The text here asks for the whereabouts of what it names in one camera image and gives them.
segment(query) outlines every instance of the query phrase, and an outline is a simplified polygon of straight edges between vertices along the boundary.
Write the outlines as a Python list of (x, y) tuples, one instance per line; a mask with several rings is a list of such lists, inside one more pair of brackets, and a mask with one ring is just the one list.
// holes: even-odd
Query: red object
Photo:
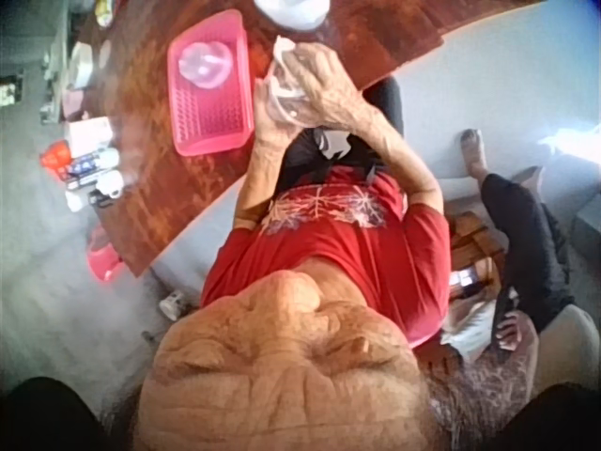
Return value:
[(350, 182), (348, 169), (336, 168), (328, 184), (286, 193), (257, 230), (231, 232), (208, 274), (201, 304), (236, 295), (309, 257), (323, 257), (357, 284), (370, 307), (398, 325), (413, 348), (433, 336), (449, 302), (446, 219), (420, 204), (401, 213), (403, 199), (389, 176), (378, 176), (369, 187)]
[(69, 143), (67, 141), (56, 141), (46, 152), (39, 157), (39, 163), (54, 172), (67, 166), (72, 161)]
[(125, 268), (125, 263), (111, 244), (106, 231), (100, 225), (92, 232), (86, 255), (90, 271), (101, 282), (110, 282)]
[[(179, 58), (195, 42), (221, 42), (234, 66), (225, 82), (201, 89), (179, 73)], [(215, 14), (177, 37), (169, 47), (169, 103), (176, 151), (193, 156), (240, 148), (254, 130), (248, 42), (235, 9)]]

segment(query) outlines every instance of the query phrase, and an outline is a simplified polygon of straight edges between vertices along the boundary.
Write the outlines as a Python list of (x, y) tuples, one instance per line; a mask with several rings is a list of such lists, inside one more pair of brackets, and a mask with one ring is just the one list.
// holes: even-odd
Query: forehead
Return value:
[(139, 428), (194, 436), (203, 425), (204, 434), (234, 437), (312, 425), (367, 427), (415, 412), (423, 396), (411, 375), (371, 369), (332, 378), (306, 365), (255, 377), (216, 373), (168, 383), (149, 377)]

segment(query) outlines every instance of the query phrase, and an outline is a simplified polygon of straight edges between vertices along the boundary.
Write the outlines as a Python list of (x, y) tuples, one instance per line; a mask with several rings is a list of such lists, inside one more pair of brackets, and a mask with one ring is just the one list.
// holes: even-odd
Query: sunlight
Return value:
[(538, 143), (547, 144), (553, 150), (601, 164), (601, 126), (596, 126), (589, 132), (560, 129), (554, 136), (542, 139)]

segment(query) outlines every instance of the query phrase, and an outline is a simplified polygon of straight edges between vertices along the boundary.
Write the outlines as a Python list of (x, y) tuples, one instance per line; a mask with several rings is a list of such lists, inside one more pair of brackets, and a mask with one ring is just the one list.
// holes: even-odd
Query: bare foot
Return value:
[(475, 129), (467, 129), (461, 133), (461, 153), (466, 169), (471, 177), (484, 180), (488, 174), (486, 166), (485, 143), (482, 132)]

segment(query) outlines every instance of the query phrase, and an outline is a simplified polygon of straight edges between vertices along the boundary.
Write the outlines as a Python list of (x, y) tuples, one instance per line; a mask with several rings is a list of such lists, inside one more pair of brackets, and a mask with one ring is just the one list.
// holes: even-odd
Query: red shirt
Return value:
[(202, 305), (235, 295), (309, 257), (336, 263), (367, 304), (396, 323), (416, 347), (434, 335), (447, 313), (451, 247), (442, 214), (403, 196), (389, 176), (369, 186), (336, 168), (324, 185), (280, 195), (256, 230), (233, 230), (203, 289)]

